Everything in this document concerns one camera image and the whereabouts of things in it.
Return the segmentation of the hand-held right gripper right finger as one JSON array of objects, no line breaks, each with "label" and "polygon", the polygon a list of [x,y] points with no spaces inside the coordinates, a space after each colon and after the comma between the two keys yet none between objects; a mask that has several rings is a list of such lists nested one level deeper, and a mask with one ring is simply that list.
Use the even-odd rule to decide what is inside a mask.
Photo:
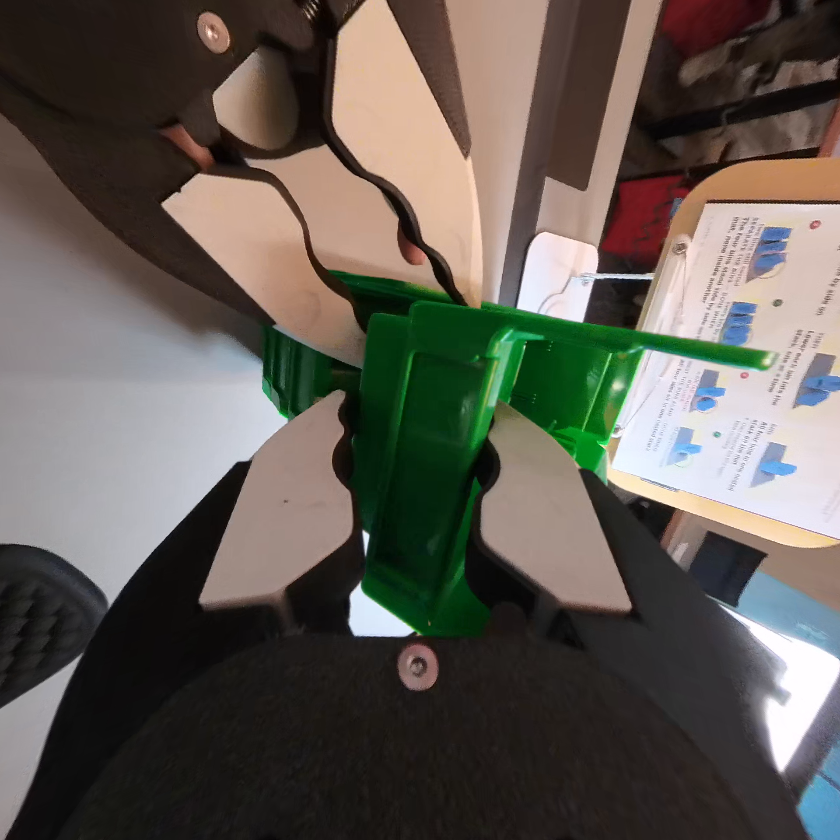
[{"label": "hand-held right gripper right finger", "polygon": [[578,465],[536,423],[496,405],[476,463],[469,588],[540,629],[560,612],[625,618],[633,603]]}]

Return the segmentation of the white sign stand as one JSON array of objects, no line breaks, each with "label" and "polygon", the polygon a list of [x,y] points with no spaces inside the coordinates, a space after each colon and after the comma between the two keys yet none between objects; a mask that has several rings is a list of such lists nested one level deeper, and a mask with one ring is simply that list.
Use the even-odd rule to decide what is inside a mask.
[{"label": "white sign stand", "polygon": [[541,232],[528,246],[517,309],[554,319],[623,326],[634,322],[653,279],[624,259]]}]

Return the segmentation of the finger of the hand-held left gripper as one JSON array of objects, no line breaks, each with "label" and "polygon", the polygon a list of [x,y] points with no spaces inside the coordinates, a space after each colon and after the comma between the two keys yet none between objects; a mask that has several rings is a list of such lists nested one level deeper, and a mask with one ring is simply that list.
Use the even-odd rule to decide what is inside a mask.
[{"label": "finger of the hand-held left gripper", "polygon": [[322,124],[385,196],[437,283],[477,308],[484,270],[471,135],[445,2],[322,2]]},{"label": "finger of the hand-held left gripper", "polygon": [[302,211],[275,175],[218,164],[161,207],[280,332],[363,366],[366,334],[352,293],[316,257]]}]

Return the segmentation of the person's left hand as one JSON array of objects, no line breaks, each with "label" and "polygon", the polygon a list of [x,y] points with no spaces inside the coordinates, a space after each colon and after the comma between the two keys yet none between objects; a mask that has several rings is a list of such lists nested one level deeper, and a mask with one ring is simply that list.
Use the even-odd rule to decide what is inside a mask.
[{"label": "person's left hand", "polygon": [[[217,157],[212,149],[195,142],[194,138],[180,123],[158,129],[158,134],[171,141],[191,158],[202,171],[210,169],[215,164],[224,163],[222,158]],[[397,244],[407,263],[412,266],[420,266],[424,263],[425,253],[406,236],[403,223],[398,225]]]}]

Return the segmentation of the green plastic bin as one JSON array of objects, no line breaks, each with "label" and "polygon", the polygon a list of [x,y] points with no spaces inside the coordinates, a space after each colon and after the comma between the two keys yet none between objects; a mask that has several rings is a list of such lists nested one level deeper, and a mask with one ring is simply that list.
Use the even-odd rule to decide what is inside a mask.
[{"label": "green plastic bin", "polygon": [[[351,291],[365,320],[376,313],[405,317],[411,306],[420,301],[455,304],[446,292],[412,282],[341,270],[330,274]],[[276,329],[262,329],[262,389],[287,420],[336,390],[356,394],[361,375],[361,368],[315,351]]]},{"label": "green plastic bin", "polygon": [[777,353],[551,318],[433,292],[363,304],[353,489],[371,536],[362,590],[422,635],[471,637],[465,578],[476,460],[498,402],[606,479],[606,444],[646,351],[767,371]]}]

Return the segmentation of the white clip bar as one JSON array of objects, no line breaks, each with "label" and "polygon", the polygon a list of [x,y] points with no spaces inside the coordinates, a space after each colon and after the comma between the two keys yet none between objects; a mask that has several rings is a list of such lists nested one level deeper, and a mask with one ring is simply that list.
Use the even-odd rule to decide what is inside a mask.
[{"label": "white clip bar", "polygon": [[[642,331],[667,337],[679,336],[684,320],[691,245],[692,237],[687,234],[680,234],[667,244],[638,324]],[[613,438],[620,438],[627,430],[655,393],[658,384],[667,377],[673,362],[674,358],[666,353],[644,352],[612,431]]]}]

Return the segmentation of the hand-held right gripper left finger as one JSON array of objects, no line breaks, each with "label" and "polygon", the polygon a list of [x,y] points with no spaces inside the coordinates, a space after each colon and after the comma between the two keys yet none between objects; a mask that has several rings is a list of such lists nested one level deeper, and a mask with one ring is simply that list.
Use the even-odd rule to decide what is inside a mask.
[{"label": "hand-held right gripper left finger", "polygon": [[199,596],[207,611],[267,606],[282,626],[344,631],[361,581],[348,395],[332,392],[251,459]]}]

